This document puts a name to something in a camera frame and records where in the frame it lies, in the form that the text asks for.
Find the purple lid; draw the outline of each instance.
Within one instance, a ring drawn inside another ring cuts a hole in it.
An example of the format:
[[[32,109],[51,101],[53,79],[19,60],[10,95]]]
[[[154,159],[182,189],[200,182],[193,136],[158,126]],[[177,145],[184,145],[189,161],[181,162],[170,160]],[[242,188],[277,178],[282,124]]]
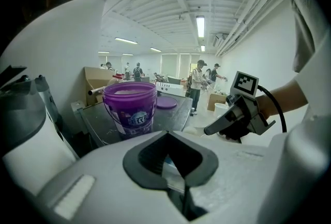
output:
[[[172,97],[157,97],[156,107],[160,109],[171,109],[177,105],[177,100]]]

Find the cap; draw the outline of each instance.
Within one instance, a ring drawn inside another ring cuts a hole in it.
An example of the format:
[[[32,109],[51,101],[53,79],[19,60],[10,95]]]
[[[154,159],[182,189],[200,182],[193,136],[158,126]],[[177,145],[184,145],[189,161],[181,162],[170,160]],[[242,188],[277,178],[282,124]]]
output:
[[[203,66],[207,66],[207,64],[205,63],[205,61],[203,61],[202,59],[198,60],[197,63],[198,64],[203,64]]]

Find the purple bucket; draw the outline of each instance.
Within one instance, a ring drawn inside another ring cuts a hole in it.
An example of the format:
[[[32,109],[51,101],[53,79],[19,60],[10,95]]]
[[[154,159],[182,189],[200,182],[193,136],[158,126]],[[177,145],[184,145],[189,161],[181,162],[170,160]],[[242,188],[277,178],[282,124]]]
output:
[[[157,98],[154,84],[124,82],[103,91],[103,102],[123,139],[151,133]]]

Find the fluorescent light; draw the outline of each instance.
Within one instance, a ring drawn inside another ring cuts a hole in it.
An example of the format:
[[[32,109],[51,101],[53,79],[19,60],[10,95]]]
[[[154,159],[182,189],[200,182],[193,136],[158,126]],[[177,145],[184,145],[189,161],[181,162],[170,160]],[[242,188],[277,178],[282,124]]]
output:
[[[198,36],[205,36],[205,18],[203,16],[197,16],[197,27],[198,27]]]
[[[154,51],[157,51],[157,52],[162,52],[161,50],[158,50],[156,48],[151,48],[151,49],[154,50]]]
[[[123,42],[127,42],[127,43],[131,43],[131,44],[138,44],[138,43],[135,42],[135,41],[126,40],[126,39],[122,39],[122,38],[118,38],[118,37],[116,37],[115,40],[123,41]]]

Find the black cable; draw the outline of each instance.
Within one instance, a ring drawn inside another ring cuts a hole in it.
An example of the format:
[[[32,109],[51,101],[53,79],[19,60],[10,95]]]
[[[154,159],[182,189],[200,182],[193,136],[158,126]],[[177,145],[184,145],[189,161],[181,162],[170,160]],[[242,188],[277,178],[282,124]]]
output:
[[[283,133],[287,132],[285,117],[284,117],[283,111],[281,110],[281,107],[280,107],[278,101],[276,100],[276,98],[266,88],[258,85],[258,89],[260,91],[264,92],[271,99],[271,101],[273,101],[273,103],[279,113],[279,117],[280,117],[280,121],[281,121],[281,128],[283,130]]]

